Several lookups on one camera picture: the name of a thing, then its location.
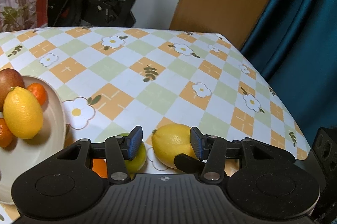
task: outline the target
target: floral tablecloth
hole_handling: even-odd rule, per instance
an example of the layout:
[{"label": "floral tablecloth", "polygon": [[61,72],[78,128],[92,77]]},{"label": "floral tablecloth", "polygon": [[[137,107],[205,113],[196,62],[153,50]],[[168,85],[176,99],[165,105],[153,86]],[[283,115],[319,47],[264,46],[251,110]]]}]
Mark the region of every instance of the floral tablecloth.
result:
[{"label": "floral tablecloth", "polygon": [[[169,123],[229,141],[251,137],[306,158],[301,130],[255,68],[222,35],[136,28],[38,28],[0,33],[0,70],[47,81],[63,101],[66,142],[143,128],[147,173],[174,173],[151,134]],[[228,164],[226,172],[235,171]],[[0,206],[0,220],[17,217]]]}]

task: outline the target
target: blue satin curtain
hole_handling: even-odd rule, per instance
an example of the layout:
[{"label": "blue satin curtain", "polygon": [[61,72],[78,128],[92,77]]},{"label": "blue satin curtain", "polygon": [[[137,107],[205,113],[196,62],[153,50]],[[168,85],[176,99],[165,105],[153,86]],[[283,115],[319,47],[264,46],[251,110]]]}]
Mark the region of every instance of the blue satin curtain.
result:
[{"label": "blue satin curtain", "polygon": [[337,0],[270,0],[241,52],[310,145],[337,124]]}]

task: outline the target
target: bowl of fruit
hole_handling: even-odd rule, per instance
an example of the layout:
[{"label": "bowl of fruit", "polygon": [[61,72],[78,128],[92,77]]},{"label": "bowl of fruit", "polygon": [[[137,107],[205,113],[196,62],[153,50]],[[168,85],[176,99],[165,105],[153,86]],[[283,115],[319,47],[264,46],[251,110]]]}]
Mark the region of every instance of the bowl of fruit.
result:
[{"label": "bowl of fruit", "polygon": [[0,203],[13,204],[14,180],[63,149],[65,124],[62,102],[48,83],[0,71]]}]

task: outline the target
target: plate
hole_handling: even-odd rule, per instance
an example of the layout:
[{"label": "plate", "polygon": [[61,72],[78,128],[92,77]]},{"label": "plate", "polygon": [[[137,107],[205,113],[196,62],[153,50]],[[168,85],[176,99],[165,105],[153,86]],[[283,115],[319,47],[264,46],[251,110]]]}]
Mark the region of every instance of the plate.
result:
[{"label": "plate", "polygon": [[43,85],[48,94],[42,105],[43,127],[32,139],[15,139],[6,148],[0,148],[0,203],[14,204],[11,187],[14,180],[46,158],[63,149],[66,133],[65,114],[56,91],[45,81],[23,76],[25,86]]}]

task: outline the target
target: table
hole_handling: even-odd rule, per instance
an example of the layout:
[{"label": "table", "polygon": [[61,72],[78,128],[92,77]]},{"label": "table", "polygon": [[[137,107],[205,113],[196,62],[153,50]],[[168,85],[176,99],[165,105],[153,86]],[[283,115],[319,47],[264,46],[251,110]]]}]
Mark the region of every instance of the table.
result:
[{"label": "table", "polygon": [[[310,150],[281,100],[222,35],[137,28],[37,28],[0,33],[0,70],[47,81],[66,112],[66,144],[143,128],[147,173],[174,173],[151,134],[169,123],[229,141],[251,137],[304,159]],[[234,162],[226,172],[236,171]],[[0,206],[4,223],[18,216]]]}]

